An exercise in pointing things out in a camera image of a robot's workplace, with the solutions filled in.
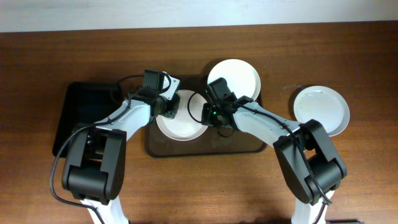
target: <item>black cable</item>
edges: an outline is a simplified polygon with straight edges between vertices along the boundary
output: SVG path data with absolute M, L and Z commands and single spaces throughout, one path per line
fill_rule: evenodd
M 135 89 L 133 89 L 133 91 L 130 92 L 130 94 L 134 95 L 136 93 L 137 90 L 139 90 L 140 86 L 137 86 Z
M 325 208 L 326 208 L 326 203 L 322 203 L 321 210 L 319 211 L 317 218 L 315 219 L 315 221 L 312 224 L 317 224 L 319 222 L 319 220 L 321 220 L 321 217 L 322 217 L 322 214 L 323 214 L 323 211 L 325 210 Z
M 166 87 L 166 88 L 164 88 L 164 89 L 162 90 L 162 93 L 164 93 L 164 92 L 166 92 L 167 90 L 169 90 L 170 86 L 172 85 L 172 79 L 170 78 L 170 75 L 167 74 L 167 73 L 165 73 L 165 74 L 166 74 L 167 80 L 169 81 L 169 86 Z
M 222 133 L 220 132 L 220 127 L 217 128 L 217 134 L 218 134 L 219 136 L 223 137 L 223 138 L 231 137 L 234 133 L 235 133 L 235 129 L 232 128 L 232 133 L 229 134 L 229 135 L 227 135 L 227 136 L 225 136 L 224 134 L 222 134 Z
M 51 168 L 51 173 L 50 173 L 50 189 L 51 189 L 51 193 L 52 193 L 52 195 L 54 196 L 55 199 L 57 199 L 58 201 L 60 201 L 60 202 L 62 202 L 62 203 L 65 203 L 65 204 L 67 204 L 67 205 L 74 205 L 74 206 L 81 207 L 81 208 L 89 208 L 89 209 L 91 209 L 91 210 L 96 214 L 96 216 L 98 217 L 99 221 L 100 221 L 102 224 L 104 224 L 104 221 L 103 221 L 103 219 L 102 219 L 102 217 L 101 217 L 101 215 L 100 215 L 100 213 L 98 212 L 98 210 L 97 210 L 96 207 L 91 206 L 91 205 L 83 205 L 83 204 L 81 204 L 81 203 L 76 203 L 76 202 L 71 202 L 71 201 L 65 200 L 65 199 L 63 199 L 63 198 L 60 198 L 60 197 L 57 195 L 57 193 L 55 193 L 55 190 L 54 190 L 54 175 L 55 175 L 55 168 L 57 167 L 57 163 L 58 163 L 58 160 L 59 160 L 60 157 L 61 157 L 62 152 L 67 148 L 67 145 L 70 143 L 70 141 L 71 141 L 75 136 L 77 136 L 77 135 L 78 135 L 79 133 L 81 133 L 82 131 L 85 131 L 85 130 L 87 130 L 87 129 L 93 128 L 93 127 L 95 127 L 95 126 L 102 126 L 102 125 L 110 124 L 110 123 L 112 123 L 112 122 L 114 122 L 114 121 L 117 121 L 121 116 L 123 116 L 123 115 L 130 109 L 130 106 L 131 106 L 131 97 L 130 97 L 130 94 L 127 94 L 127 97 L 128 97 L 129 102 L 128 102 L 127 106 L 126 106 L 126 109 L 124 109 L 124 110 L 123 110 L 120 114 L 118 114 L 116 117 L 114 117 L 114 118 L 112 118 L 112 119 L 108 119 L 108 120 L 105 121 L 105 122 L 89 124 L 89 125 L 87 125 L 87 126 L 85 126 L 85 127 L 80 128 L 79 130 L 75 131 L 73 134 L 71 134 L 71 135 L 69 136 L 69 138 L 63 143 L 62 147 L 60 148 L 60 150 L 58 151 L 57 155 L 55 156 L 55 159 L 54 159 L 54 162 L 53 162 L 52 168 Z
M 315 184 L 315 187 L 320 192 L 320 194 L 323 197 L 323 199 L 325 200 L 326 204 L 327 205 L 331 205 L 332 204 L 331 200 L 326 196 L 326 194 L 324 193 L 324 191 L 320 187 L 320 185 L 318 183 L 318 180 L 315 178 L 315 175 L 313 174 L 313 172 L 311 170 L 310 164 L 308 163 L 307 158 L 305 157 L 304 148 L 297 141 L 297 138 L 294 136 L 292 130 L 290 130 L 290 128 L 285 123 L 279 121 L 277 118 L 275 118 L 274 116 L 272 116 L 270 114 L 263 113 L 263 112 L 258 111 L 258 110 L 254 110 L 252 108 L 248 108 L 247 106 L 240 105 L 239 103 L 233 103 L 233 102 L 227 102 L 227 101 L 218 101 L 218 102 L 222 103 L 222 104 L 225 104 L 225 105 L 235 105 L 235 106 L 238 106 L 238 107 L 242 107 L 242 108 L 244 108 L 244 109 L 246 109 L 248 111 L 251 111 L 251 112 L 253 112 L 255 114 L 257 113 L 257 114 L 261 114 L 261 115 L 267 116 L 268 118 L 273 119 L 276 123 L 281 125 L 284 129 L 286 129 L 286 131 L 290 134 L 290 136 L 291 136 L 291 138 L 293 140 L 294 146 L 298 148 L 298 151 L 300 152 L 300 155 L 301 155 L 301 157 L 302 157 L 302 159 L 304 161 L 305 167 L 307 168 L 308 173 L 310 174 L 310 177 L 311 177 L 313 183 Z
M 112 102 L 115 104 L 115 105 L 120 105 L 120 102 L 119 101 L 117 101 L 117 100 L 115 100 L 115 98 L 114 98 L 114 95 L 113 95 L 113 93 L 114 93 L 114 91 L 113 90 L 111 90 L 111 91 L 109 91 L 110 92 L 110 95 L 111 95 L 111 100 L 112 100 Z
M 204 121 L 198 121 L 197 119 L 195 119 L 195 118 L 192 116 L 191 111 L 189 110 L 189 104 L 191 103 L 191 100 L 192 100 L 193 96 L 195 96 L 195 95 L 198 94 L 199 92 L 200 92 L 200 91 L 194 92 L 194 93 L 191 95 L 191 97 L 188 99 L 187 110 L 188 110 L 189 116 L 191 116 L 191 118 L 192 118 L 194 121 L 196 121 L 197 123 L 203 124 L 204 122 L 206 122 L 206 121 L 208 121 L 208 120 L 210 119 L 211 108 L 213 107 L 213 104 L 210 105 L 209 113 L 207 114 L 206 120 L 204 120 Z
M 136 77 L 144 77 L 144 75 L 129 75 L 129 76 L 119 79 L 119 81 L 117 81 L 116 84 L 120 84 L 121 82 L 125 81 L 126 79 L 136 78 Z

